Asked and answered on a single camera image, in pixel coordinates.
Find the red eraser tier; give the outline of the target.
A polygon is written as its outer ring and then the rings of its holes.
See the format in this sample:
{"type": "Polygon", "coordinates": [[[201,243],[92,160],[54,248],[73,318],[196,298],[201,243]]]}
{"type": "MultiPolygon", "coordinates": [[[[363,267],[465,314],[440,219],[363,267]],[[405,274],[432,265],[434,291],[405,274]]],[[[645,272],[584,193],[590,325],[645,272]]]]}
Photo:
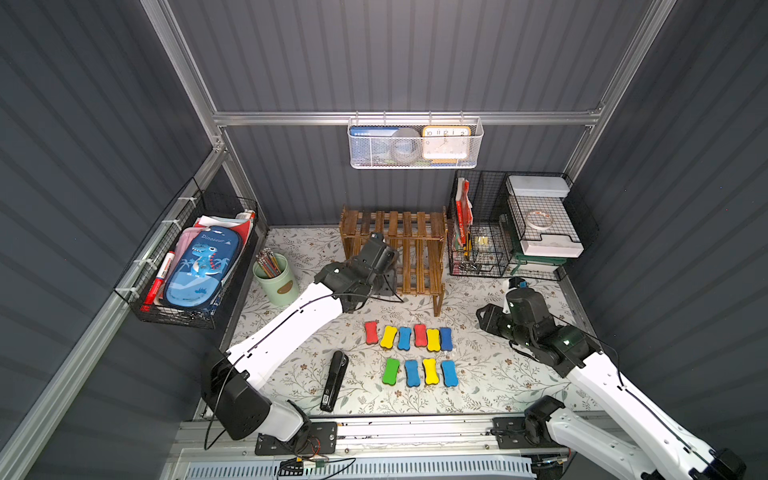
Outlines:
{"type": "Polygon", "coordinates": [[[378,322],[368,321],[364,324],[365,329],[365,343],[367,345],[375,345],[379,342],[378,335],[378,322]]]}

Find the blue eraser tier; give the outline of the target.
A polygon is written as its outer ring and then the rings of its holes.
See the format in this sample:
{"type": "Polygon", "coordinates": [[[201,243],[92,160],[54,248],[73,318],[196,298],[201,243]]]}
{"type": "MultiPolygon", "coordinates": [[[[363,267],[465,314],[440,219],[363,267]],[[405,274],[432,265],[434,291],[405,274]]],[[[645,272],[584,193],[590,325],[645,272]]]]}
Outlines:
{"type": "Polygon", "coordinates": [[[411,327],[400,327],[398,329],[397,348],[401,351],[409,351],[411,348],[413,330],[411,327]]]}

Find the yellow eraser tier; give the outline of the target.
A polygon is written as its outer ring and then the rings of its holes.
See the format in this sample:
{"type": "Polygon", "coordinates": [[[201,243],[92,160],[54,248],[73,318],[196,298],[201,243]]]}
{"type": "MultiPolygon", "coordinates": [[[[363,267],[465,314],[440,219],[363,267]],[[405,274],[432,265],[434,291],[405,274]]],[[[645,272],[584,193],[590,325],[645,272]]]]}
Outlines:
{"type": "Polygon", "coordinates": [[[422,360],[424,377],[426,385],[437,385],[440,382],[437,372],[437,362],[434,358],[425,358],[422,360]]]}
{"type": "Polygon", "coordinates": [[[383,349],[391,350],[394,347],[397,335],[398,335],[398,328],[391,325],[387,325],[381,337],[380,346],[383,349]]]}

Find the blue eraser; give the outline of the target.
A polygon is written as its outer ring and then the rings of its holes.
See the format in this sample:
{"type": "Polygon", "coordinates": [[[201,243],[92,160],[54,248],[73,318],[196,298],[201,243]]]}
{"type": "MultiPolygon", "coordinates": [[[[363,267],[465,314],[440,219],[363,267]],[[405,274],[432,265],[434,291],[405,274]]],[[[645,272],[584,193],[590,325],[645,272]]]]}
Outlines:
{"type": "Polygon", "coordinates": [[[421,385],[419,364],[416,360],[405,361],[406,385],[415,388],[421,385]]]}
{"type": "Polygon", "coordinates": [[[444,360],[441,362],[443,383],[446,387],[453,388],[459,384],[455,362],[444,360]]]}
{"type": "Polygon", "coordinates": [[[443,352],[450,352],[453,350],[453,336],[452,336],[452,330],[448,327],[440,327],[439,328],[439,340],[440,340],[440,350],[443,352]]]}

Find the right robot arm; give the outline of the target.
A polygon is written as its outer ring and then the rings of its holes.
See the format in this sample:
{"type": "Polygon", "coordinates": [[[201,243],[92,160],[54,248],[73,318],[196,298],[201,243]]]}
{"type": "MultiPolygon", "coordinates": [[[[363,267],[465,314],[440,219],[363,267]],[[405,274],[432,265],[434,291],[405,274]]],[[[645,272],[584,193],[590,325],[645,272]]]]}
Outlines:
{"type": "Polygon", "coordinates": [[[735,452],[712,448],[674,421],[621,373],[604,343],[557,324],[544,297],[526,283],[513,280],[503,305],[487,304],[476,317],[483,331],[585,391],[630,437],[623,441],[544,396],[524,412],[530,444],[569,448],[620,479],[744,478],[746,464],[735,452]]]}

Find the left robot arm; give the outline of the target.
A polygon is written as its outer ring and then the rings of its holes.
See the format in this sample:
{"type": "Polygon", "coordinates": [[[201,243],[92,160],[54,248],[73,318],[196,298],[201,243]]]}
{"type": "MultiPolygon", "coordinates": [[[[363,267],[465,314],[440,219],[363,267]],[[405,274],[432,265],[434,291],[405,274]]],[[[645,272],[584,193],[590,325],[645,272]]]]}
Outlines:
{"type": "Polygon", "coordinates": [[[233,440],[254,433],[294,443],[310,420],[293,402],[278,402],[261,389],[299,346],[342,314],[368,300],[396,293],[398,251],[382,233],[370,234],[360,252],[321,269],[303,293],[273,320],[226,351],[204,357],[201,397],[233,440]]]}

